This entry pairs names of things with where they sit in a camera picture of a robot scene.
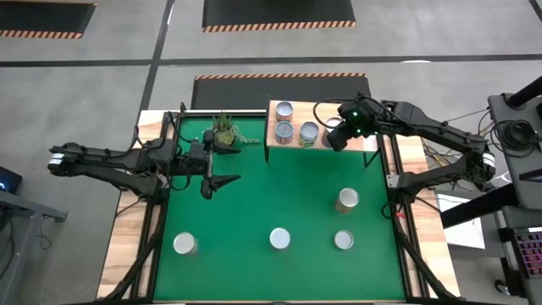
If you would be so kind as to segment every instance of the gray floor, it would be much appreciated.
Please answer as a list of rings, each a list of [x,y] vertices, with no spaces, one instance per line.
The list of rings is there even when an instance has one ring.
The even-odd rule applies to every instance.
[[[352,2],[358,21],[352,29],[203,34],[202,1],[179,0],[163,58],[542,53],[542,22],[528,0]],[[165,3],[98,1],[83,39],[0,38],[0,61],[149,59]],[[69,210],[65,224],[44,225],[54,245],[35,251],[21,303],[83,302],[96,295],[119,193],[88,178],[51,176],[47,149],[67,141],[125,148],[147,71],[148,67],[0,69],[0,164],[25,177],[23,196]],[[190,105],[196,75],[350,71],[367,73],[377,98],[409,101],[435,119],[451,119],[487,107],[488,95],[526,85],[539,76],[542,62],[162,67],[149,108]],[[475,131],[479,117],[453,125]],[[497,172],[506,171],[498,154]],[[493,280],[502,278],[498,261],[455,258],[454,253],[452,257],[464,297],[526,303],[493,289]]]

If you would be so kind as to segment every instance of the silver can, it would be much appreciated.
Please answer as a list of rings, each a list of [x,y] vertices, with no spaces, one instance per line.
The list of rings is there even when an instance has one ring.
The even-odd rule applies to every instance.
[[[173,249],[181,255],[194,254],[197,251],[196,238],[188,232],[182,232],[173,240]]]
[[[328,119],[325,124],[327,126],[331,126],[331,127],[336,127],[338,126],[340,123],[342,122],[342,119],[341,118],[331,118],[331,119]],[[331,147],[331,145],[329,144],[328,142],[328,134],[333,131],[334,128],[328,128],[328,127],[325,127],[324,129],[324,135],[322,136],[322,144],[325,146],[325,147]]]
[[[274,128],[274,132],[278,143],[290,144],[294,135],[294,125],[287,121],[279,122]]]
[[[346,188],[340,191],[339,196],[335,200],[335,209],[339,213],[348,213],[359,203],[359,195],[357,191],[351,188]]]
[[[291,122],[294,115],[294,107],[291,103],[280,102],[277,104],[277,122]]]
[[[290,232],[284,228],[276,228],[269,234],[269,242],[276,250],[284,250],[290,245]]]
[[[319,128],[314,122],[305,122],[299,132],[299,145],[302,147],[312,147],[318,139]]]
[[[347,230],[340,230],[333,241],[340,250],[348,250],[354,246],[354,235]]]

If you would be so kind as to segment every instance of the black floor mat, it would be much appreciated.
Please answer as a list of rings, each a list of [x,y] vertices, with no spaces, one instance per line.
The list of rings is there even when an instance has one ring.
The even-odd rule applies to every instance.
[[[80,39],[95,3],[0,2],[0,36]]]
[[[350,0],[205,0],[203,31],[356,26]]]
[[[200,75],[194,81],[192,109],[267,109],[269,98],[317,102],[370,95],[364,73]]]

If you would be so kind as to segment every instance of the green tabletop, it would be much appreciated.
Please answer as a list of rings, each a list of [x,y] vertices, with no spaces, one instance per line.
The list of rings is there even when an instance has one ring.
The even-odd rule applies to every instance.
[[[185,138],[199,137],[212,119],[183,119]],[[234,118],[246,137],[263,139],[264,118]],[[182,142],[186,151],[188,145]],[[362,152],[238,145],[242,152],[214,156],[214,174],[237,180],[205,200],[201,178],[172,191],[159,259],[157,301],[366,301],[404,300],[379,156],[367,169]],[[175,178],[181,187],[185,178]],[[335,211],[341,189],[357,190],[350,213]],[[272,229],[290,232],[284,251],[269,243]],[[347,251],[333,237],[349,230]],[[179,255],[174,238],[183,231],[197,239],[197,252]]]

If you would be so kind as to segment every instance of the can lid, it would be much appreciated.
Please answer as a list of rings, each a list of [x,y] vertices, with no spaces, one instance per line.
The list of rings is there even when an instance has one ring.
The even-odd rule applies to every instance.
[[[335,245],[341,250],[348,250],[354,246],[354,236],[347,230],[340,230],[335,234]]]
[[[307,138],[315,138],[318,136],[318,125],[314,122],[305,122],[301,126],[301,135]]]
[[[290,233],[283,228],[276,228],[269,235],[271,245],[276,249],[284,249],[290,245]]]
[[[330,118],[328,119],[325,124],[327,126],[336,127],[342,122],[341,118]],[[327,128],[328,132],[333,131],[333,128]]]
[[[280,137],[290,137],[294,134],[294,125],[286,121],[279,122],[274,128],[274,131]]]
[[[277,114],[288,116],[294,112],[294,108],[288,102],[280,102],[277,105]]]
[[[173,240],[173,248],[178,254],[187,254],[196,245],[196,239],[188,232],[182,232]]]
[[[353,208],[359,202],[357,191],[351,188],[346,188],[340,191],[339,200],[345,207]]]

